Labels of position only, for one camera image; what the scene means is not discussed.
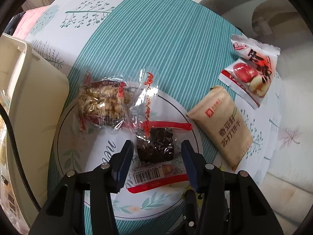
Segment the dark date bar pack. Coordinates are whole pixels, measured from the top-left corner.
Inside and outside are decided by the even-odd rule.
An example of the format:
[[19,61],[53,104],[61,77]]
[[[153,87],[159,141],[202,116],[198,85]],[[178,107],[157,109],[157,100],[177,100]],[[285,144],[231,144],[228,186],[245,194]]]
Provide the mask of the dark date bar pack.
[[187,181],[180,144],[185,139],[197,143],[197,139],[184,109],[159,89],[155,69],[140,70],[138,83],[131,86],[128,116],[135,150],[127,190],[137,194]]

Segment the beige soda cracker pack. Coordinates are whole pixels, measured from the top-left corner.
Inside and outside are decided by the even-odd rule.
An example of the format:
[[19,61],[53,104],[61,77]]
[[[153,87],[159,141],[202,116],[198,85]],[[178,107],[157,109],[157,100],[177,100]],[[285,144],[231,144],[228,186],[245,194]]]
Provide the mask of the beige soda cracker pack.
[[236,170],[253,137],[226,89],[212,87],[187,116],[209,137],[231,169]]

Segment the walnut nut bar pack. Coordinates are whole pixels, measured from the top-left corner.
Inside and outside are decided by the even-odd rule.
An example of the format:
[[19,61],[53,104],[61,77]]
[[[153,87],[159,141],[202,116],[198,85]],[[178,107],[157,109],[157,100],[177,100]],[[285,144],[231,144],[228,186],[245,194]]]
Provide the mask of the walnut nut bar pack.
[[130,123],[128,114],[133,93],[123,79],[103,78],[94,81],[91,73],[86,72],[77,97],[78,121],[82,132],[89,125],[119,129]]

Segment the white plastic storage bin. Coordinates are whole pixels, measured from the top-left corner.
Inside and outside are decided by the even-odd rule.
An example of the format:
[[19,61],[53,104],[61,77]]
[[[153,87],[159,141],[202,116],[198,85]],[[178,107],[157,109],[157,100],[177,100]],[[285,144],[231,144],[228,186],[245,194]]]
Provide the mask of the white plastic storage bin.
[[8,109],[23,172],[39,206],[47,200],[50,151],[68,93],[67,77],[27,41],[1,35],[1,101]]

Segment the red white hawthorn snack bag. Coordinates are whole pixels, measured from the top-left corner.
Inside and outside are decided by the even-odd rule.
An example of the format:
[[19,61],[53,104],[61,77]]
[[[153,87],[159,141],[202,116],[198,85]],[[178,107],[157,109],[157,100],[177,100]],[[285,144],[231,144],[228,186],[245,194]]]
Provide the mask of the red white hawthorn snack bag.
[[239,58],[220,72],[219,80],[257,109],[271,86],[281,49],[237,34],[231,43]]

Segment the teal white patterned tablecloth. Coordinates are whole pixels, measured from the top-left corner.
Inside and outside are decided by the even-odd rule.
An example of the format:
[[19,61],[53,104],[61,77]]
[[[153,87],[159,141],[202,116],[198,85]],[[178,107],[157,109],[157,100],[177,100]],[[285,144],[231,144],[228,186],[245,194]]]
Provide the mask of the teal white patterned tablecloth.
[[[31,27],[26,37],[38,54],[65,74],[69,81],[67,107],[76,97],[83,70],[94,77],[122,75],[137,81],[141,70],[158,73],[161,101],[178,118],[196,105],[214,85],[225,87],[231,98],[247,104],[231,88],[218,80],[218,74],[237,59],[231,47],[232,34],[240,34],[231,23],[191,0],[55,0]],[[240,108],[254,141],[243,157],[240,169],[262,183],[270,159],[265,154],[265,133],[270,122],[258,125],[248,108]],[[76,124],[65,127],[60,136],[67,145],[54,151],[53,139],[45,149],[43,185],[51,193],[68,169],[83,171],[108,160],[117,152],[117,139],[93,128],[79,133]],[[126,187],[113,194],[113,209],[120,234],[165,234],[182,215],[183,189],[188,183],[175,183],[132,194]]]

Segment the grey office chair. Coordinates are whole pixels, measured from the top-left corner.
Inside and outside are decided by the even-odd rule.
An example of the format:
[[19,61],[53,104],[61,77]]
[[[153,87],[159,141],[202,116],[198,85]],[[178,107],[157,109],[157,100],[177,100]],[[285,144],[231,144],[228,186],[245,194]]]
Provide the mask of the grey office chair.
[[253,39],[286,49],[312,43],[312,31],[289,0],[192,0]]

